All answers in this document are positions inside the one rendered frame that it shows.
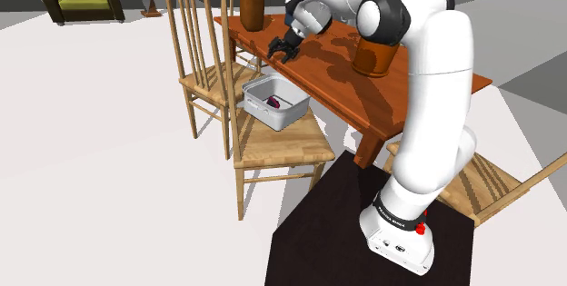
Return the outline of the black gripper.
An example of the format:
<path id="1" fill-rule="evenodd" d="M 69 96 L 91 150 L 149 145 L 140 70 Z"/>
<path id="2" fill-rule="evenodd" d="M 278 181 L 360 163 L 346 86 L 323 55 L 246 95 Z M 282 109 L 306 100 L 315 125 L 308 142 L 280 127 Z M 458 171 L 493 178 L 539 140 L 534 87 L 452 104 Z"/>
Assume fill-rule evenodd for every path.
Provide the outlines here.
<path id="1" fill-rule="evenodd" d="M 285 33 L 283 39 L 275 37 L 268 44 L 267 58 L 270 59 L 275 52 L 285 51 L 286 54 L 281 59 L 281 63 L 286 64 L 289 60 L 294 59 L 298 55 L 300 51 L 298 46 L 302 41 L 302 32 L 290 27 Z"/>

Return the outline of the tall brown vase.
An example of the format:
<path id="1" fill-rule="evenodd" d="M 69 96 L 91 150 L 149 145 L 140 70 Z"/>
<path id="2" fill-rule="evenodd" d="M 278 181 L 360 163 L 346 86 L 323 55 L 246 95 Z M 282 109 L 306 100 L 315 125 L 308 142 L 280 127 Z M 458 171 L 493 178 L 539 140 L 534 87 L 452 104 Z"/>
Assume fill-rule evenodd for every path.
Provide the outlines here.
<path id="1" fill-rule="evenodd" d="M 240 20 L 247 31 L 261 31 L 264 27 L 264 0 L 240 0 Z"/>

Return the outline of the white plastic bin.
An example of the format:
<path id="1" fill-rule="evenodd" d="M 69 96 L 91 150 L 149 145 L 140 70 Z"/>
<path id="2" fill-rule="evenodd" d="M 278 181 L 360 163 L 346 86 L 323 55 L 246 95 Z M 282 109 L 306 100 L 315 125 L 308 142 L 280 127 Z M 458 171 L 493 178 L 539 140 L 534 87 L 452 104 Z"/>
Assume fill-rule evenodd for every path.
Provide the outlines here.
<path id="1" fill-rule="evenodd" d="M 244 109 L 275 131 L 281 131 L 307 113 L 310 96 L 279 75 L 265 75 L 242 85 Z M 266 103 L 270 97 L 280 103 L 276 109 Z"/>

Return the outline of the orange-brown wooden table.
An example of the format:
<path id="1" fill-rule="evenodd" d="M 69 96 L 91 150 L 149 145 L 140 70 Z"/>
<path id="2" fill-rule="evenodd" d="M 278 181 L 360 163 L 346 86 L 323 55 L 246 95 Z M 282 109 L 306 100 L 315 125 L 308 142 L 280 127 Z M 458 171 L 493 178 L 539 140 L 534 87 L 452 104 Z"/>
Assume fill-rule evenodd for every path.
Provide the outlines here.
<path id="1" fill-rule="evenodd" d="M 370 166 L 386 141 L 403 131 L 408 104 L 408 52 L 400 47 L 389 74 L 371 78 L 351 67 L 360 36 L 352 26 L 335 21 L 322 35 L 300 44 L 286 63 L 282 53 L 267 56 L 268 44 L 288 27 L 283 15 L 266 15 L 264 28 L 248 32 L 238 16 L 228 18 L 230 38 L 241 43 L 285 78 L 308 93 L 362 134 L 354 161 Z"/>

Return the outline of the potted plant in brown pot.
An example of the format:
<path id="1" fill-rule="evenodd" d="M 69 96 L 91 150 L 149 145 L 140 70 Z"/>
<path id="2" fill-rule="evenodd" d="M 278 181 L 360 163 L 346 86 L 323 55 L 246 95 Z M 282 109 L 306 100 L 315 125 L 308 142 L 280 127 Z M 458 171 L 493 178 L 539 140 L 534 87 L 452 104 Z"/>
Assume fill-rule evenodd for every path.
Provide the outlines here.
<path id="1" fill-rule="evenodd" d="M 361 39 L 353 69 L 374 77 L 388 74 L 400 45 L 409 47 L 434 14 L 453 10 L 454 0 L 349 0 Z"/>

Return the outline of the dark robot stand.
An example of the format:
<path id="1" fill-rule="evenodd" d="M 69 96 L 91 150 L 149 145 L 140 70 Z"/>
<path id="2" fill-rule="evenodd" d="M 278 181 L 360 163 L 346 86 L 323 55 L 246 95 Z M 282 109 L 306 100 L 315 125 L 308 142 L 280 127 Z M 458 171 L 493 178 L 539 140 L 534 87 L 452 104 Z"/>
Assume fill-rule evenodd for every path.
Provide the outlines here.
<path id="1" fill-rule="evenodd" d="M 470 286 L 474 222 L 441 202 L 428 208 L 434 260 L 423 276 L 368 248 L 359 216 L 388 177 L 343 152 L 275 230 L 264 286 Z"/>

